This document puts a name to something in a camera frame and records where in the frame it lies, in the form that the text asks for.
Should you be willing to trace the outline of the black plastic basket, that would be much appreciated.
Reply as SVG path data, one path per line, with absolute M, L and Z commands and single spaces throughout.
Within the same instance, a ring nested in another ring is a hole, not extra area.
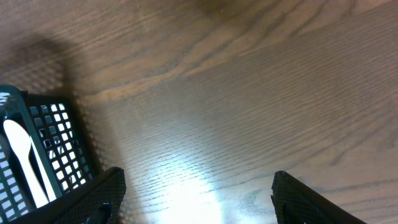
M 7 119 L 17 122 L 32 137 L 57 199 L 97 175 L 66 98 L 29 94 L 1 85 L 1 223 L 11 223 L 38 209 L 4 131 L 3 122 Z M 32 147 L 29 160 L 46 194 Z

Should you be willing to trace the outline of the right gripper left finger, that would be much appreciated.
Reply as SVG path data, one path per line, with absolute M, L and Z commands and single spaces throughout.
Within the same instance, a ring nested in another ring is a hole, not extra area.
M 117 223 L 125 193 L 124 170 L 112 167 L 12 223 Z

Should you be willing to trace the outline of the white plastic spoon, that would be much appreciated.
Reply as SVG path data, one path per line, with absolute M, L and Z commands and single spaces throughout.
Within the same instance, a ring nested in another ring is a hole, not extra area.
M 43 207 L 49 201 L 29 160 L 32 146 L 30 136 L 20 124 L 10 119 L 3 122 L 3 128 L 11 149 L 20 162 L 36 208 Z

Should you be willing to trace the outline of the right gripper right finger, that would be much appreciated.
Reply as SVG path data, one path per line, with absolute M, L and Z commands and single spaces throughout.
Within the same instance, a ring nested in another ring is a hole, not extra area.
M 271 200 L 278 224 L 365 224 L 285 171 L 277 171 Z

